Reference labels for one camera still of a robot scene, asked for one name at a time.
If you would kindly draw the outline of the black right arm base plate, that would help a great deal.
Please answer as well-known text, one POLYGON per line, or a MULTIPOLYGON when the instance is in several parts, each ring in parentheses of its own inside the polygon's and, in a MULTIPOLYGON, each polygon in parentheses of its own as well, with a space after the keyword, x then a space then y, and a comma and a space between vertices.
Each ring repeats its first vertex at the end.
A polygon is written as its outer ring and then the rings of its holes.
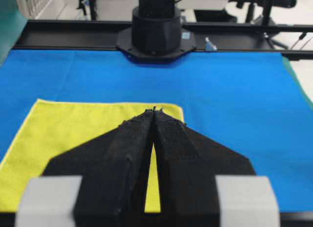
POLYGON ((196 50, 195 35, 186 29, 181 31, 177 47, 161 37, 140 39, 137 44, 132 38, 131 28, 119 32, 116 48, 135 63, 170 63, 196 50))

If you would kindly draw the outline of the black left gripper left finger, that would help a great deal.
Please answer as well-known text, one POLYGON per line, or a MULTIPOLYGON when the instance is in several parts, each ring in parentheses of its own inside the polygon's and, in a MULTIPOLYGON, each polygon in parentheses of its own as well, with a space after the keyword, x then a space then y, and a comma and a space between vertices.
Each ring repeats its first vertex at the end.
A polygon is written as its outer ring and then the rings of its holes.
POLYGON ((144 211, 153 110, 53 157, 28 183, 17 227, 121 227, 144 211))

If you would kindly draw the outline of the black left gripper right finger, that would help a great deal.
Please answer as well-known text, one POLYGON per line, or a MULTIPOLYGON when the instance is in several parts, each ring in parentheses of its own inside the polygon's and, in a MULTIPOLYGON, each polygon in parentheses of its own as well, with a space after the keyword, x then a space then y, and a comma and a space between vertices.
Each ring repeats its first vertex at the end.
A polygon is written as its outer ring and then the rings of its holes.
POLYGON ((175 227, 278 227, 267 177, 250 160, 158 110, 154 139, 161 212, 175 227))

